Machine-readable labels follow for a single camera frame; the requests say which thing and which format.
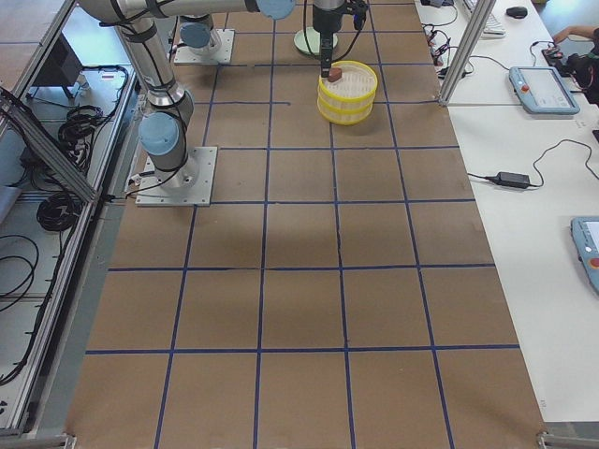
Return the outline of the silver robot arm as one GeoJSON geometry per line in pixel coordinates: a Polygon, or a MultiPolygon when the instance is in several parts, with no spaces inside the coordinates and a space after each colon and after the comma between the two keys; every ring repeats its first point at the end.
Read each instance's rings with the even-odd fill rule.
{"type": "MultiPolygon", "coordinates": [[[[294,9],[295,1],[255,1],[256,10],[273,20],[286,18],[294,9]]],[[[344,15],[356,16],[351,1],[313,1],[312,23],[319,38],[318,52],[314,53],[307,37],[306,25],[302,25],[302,34],[308,52],[320,61],[320,77],[327,78],[333,64],[334,36],[343,24],[344,15]]],[[[181,16],[180,38],[184,46],[196,51],[216,50],[220,40],[213,30],[210,13],[181,16]]]]}
{"type": "Polygon", "coordinates": [[[159,184],[189,166],[186,128],[194,112],[191,95],[177,81],[155,21],[213,13],[259,12],[281,20],[293,1],[81,1],[80,6],[104,27],[114,27],[150,102],[139,139],[150,156],[159,184]]]}

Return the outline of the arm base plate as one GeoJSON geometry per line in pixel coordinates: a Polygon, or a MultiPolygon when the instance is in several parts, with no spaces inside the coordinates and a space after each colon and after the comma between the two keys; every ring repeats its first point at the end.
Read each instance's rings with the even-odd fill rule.
{"type": "Polygon", "coordinates": [[[186,164],[173,177],[156,170],[147,157],[144,170],[153,171],[153,175],[141,179],[135,203],[140,207],[209,207],[217,153],[217,147],[192,148],[186,164]]]}
{"type": "Polygon", "coordinates": [[[231,62],[235,31],[182,27],[176,46],[175,65],[228,65],[231,62]]]}

